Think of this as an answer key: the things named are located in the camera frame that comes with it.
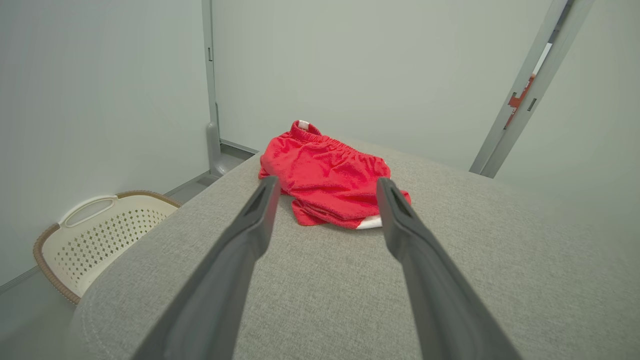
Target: wicker rim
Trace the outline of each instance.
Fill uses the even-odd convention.
[[[146,191],[146,190],[135,190],[131,192],[122,192],[122,193],[116,194],[118,199],[122,199],[123,197],[128,197],[128,196],[135,196],[135,195],[155,197],[156,199],[162,200],[169,205],[175,206],[176,208],[179,208],[182,206],[181,203],[169,197],[166,197],[159,193]],[[62,296],[67,298],[67,300],[71,301],[74,305],[78,305],[78,303],[80,302],[80,297],[76,295],[76,293],[71,291],[71,289],[66,287],[58,279],[58,277],[56,277],[56,275],[53,273],[53,271],[47,264],[46,260],[44,259],[44,256],[42,255],[42,247],[44,246],[45,241],[47,241],[47,239],[51,236],[51,234],[55,233],[59,228],[60,228],[60,225],[58,223],[55,223],[52,226],[50,226],[48,229],[46,229],[44,233],[40,235],[40,237],[38,237],[35,245],[33,245],[33,257],[36,259],[36,264],[38,265],[38,267],[40,267],[40,270],[42,271],[42,273],[45,275],[47,280],[49,280],[49,282],[51,282],[51,284],[56,288],[56,290],[59,293],[61,293]]]
[[[35,245],[33,245],[33,257],[36,259],[36,264],[38,264],[44,276],[51,282],[51,284],[58,290],[58,292],[60,292],[62,296],[66,297],[75,305],[78,305],[78,302],[80,302],[80,297],[76,295],[76,293],[71,291],[71,289],[66,287],[58,279],[58,277],[53,274],[53,271],[51,271],[51,268],[42,255],[42,245],[44,245],[44,242],[47,241],[51,234],[55,233],[59,228],[60,225],[58,223],[55,223],[52,226],[49,226],[49,228],[46,229],[44,233],[42,233],[42,235],[40,235],[40,237],[36,240]]]

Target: laundry basket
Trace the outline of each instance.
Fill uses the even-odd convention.
[[[98,212],[75,219],[105,202]],[[179,207],[179,202],[146,191],[95,197],[40,235],[33,255],[53,286],[77,304],[109,264]]]

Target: gray wall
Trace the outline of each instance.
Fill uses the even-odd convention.
[[[263,149],[301,119],[468,170],[550,4],[214,1],[221,137]]]
[[[87,198],[205,172],[200,0],[0,0],[0,284]]]
[[[640,234],[638,19],[637,0],[595,2],[495,179]]]

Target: elastic waistband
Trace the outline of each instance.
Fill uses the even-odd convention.
[[[300,125],[307,126],[308,129],[305,131],[302,128],[300,128]],[[305,142],[330,143],[331,145],[334,145],[339,149],[355,151],[362,155],[372,156],[374,158],[377,158],[377,156],[373,156],[371,154],[366,154],[364,152],[357,151],[356,149],[350,147],[349,145],[343,142],[340,142],[336,139],[332,139],[329,136],[322,135],[322,133],[320,132],[320,130],[318,130],[317,127],[313,126],[312,124],[309,124],[306,121],[302,122],[302,124],[300,124],[300,120],[294,121],[293,124],[291,125],[291,134],[293,135],[294,138],[303,140]]]

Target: gray upholstered ottoman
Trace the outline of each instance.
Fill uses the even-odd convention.
[[[398,187],[527,359],[640,357],[640,240],[494,180],[375,145]],[[120,256],[71,324],[76,359],[127,359],[258,185],[254,156]],[[302,227],[281,197],[236,359],[417,359],[381,229]]]

